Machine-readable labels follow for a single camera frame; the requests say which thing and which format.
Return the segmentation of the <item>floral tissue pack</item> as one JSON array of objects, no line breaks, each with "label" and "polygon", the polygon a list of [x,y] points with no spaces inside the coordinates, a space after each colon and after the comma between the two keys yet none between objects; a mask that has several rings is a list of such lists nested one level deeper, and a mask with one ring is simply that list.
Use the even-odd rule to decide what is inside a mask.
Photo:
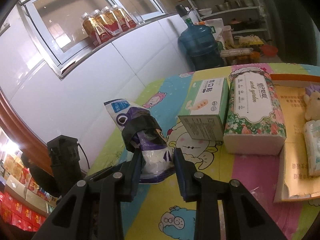
[{"label": "floral tissue pack", "polygon": [[230,75],[223,143],[230,154],[278,155],[286,140],[283,112],[268,72],[259,68]]}]

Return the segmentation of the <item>orange cardboard tray box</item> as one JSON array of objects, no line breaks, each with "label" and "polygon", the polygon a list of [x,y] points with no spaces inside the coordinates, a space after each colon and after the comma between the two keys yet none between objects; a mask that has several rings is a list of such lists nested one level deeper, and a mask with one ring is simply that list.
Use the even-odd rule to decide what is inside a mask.
[{"label": "orange cardboard tray box", "polygon": [[319,176],[309,174],[304,140],[306,87],[319,85],[319,76],[272,74],[283,111],[286,140],[280,153],[274,202],[295,202],[319,198]]}]

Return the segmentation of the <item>metal kitchen shelf rack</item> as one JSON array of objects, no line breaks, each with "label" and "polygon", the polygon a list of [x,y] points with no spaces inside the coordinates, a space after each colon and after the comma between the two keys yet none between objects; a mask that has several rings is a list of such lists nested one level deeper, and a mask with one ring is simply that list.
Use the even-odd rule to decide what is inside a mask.
[{"label": "metal kitchen shelf rack", "polygon": [[232,27],[232,35],[257,35],[272,40],[271,20],[263,0],[186,0],[201,21],[220,18]]}]

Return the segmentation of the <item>oil bottles on sill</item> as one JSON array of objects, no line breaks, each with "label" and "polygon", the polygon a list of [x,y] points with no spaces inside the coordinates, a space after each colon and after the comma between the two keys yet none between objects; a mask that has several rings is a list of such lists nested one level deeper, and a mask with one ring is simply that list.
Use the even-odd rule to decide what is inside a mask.
[{"label": "oil bottles on sill", "polygon": [[137,26],[133,18],[120,6],[105,6],[81,15],[82,26],[95,47],[106,43]]}]

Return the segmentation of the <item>plush bunny purple dress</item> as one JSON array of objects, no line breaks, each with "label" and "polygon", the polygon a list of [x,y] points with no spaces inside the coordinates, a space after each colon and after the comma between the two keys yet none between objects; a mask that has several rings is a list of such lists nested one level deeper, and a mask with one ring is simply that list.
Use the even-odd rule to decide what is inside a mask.
[{"label": "plush bunny purple dress", "polygon": [[303,96],[306,104],[305,119],[306,121],[317,121],[320,119],[320,92],[319,85],[310,85],[305,88]]}]

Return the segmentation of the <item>red plastic basin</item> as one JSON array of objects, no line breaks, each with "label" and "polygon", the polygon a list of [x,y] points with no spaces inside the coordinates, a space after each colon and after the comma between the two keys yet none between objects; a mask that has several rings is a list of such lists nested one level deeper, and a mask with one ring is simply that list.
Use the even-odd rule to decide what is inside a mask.
[{"label": "red plastic basin", "polygon": [[263,54],[267,57],[275,57],[278,53],[278,48],[275,46],[271,46],[268,44],[265,44],[263,46],[260,47],[261,51],[263,52]]}]

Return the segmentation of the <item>white green wipes pack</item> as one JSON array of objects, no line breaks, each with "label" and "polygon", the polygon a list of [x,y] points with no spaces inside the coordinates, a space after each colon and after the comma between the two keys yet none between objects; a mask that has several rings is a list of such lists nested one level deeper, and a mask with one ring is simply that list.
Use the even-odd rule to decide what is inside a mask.
[{"label": "white green wipes pack", "polygon": [[320,173],[319,130],[319,120],[311,120],[304,125],[304,140],[308,156],[308,169],[310,176],[319,176]]}]

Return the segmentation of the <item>colourful cartoon bed sheet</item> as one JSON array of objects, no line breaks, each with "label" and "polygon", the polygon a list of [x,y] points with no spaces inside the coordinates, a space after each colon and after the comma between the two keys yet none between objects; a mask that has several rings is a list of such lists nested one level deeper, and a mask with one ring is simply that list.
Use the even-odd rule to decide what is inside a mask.
[{"label": "colourful cartoon bed sheet", "polygon": [[[180,135],[186,133],[177,115],[191,81],[207,77],[229,77],[234,70],[233,66],[222,67],[159,79],[147,85],[135,103],[143,105],[156,93],[164,93],[165,98],[152,108],[151,113],[160,124],[166,139],[176,142]],[[303,238],[319,213],[319,202],[273,201],[278,180],[278,157],[232,155],[217,142],[207,142],[206,147],[207,154],[212,154],[214,159],[204,169],[205,174],[224,182],[232,178],[240,180],[288,239]],[[195,213],[196,204],[183,200],[174,175],[158,184],[140,185],[134,200],[121,205],[126,239],[192,239],[193,228],[178,230],[171,224],[175,217],[181,217],[189,223],[195,218]]]}]

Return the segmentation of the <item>blue water jug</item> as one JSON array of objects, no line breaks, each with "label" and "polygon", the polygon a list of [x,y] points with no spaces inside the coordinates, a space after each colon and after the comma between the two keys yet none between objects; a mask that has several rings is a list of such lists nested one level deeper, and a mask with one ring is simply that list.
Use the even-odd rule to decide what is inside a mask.
[{"label": "blue water jug", "polygon": [[212,30],[206,25],[193,24],[185,7],[176,5],[176,11],[184,20],[187,29],[178,38],[187,59],[192,63],[194,71],[212,69],[224,66],[217,42]]}]

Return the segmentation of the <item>dark grey refrigerator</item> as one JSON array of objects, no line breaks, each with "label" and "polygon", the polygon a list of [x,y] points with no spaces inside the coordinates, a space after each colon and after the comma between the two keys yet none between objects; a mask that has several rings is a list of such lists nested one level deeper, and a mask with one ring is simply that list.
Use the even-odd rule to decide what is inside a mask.
[{"label": "dark grey refrigerator", "polygon": [[282,61],[319,65],[319,34],[299,0],[264,0]]}]

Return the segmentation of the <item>green white mask box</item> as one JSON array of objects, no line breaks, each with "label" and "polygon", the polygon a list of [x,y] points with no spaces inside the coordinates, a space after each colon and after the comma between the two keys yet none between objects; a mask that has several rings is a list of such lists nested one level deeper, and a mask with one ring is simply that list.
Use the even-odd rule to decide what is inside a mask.
[{"label": "green white mask box", "polygon": [[228,97],[224,77],[191,83],[178,117],[192,139],[223,141]]}]

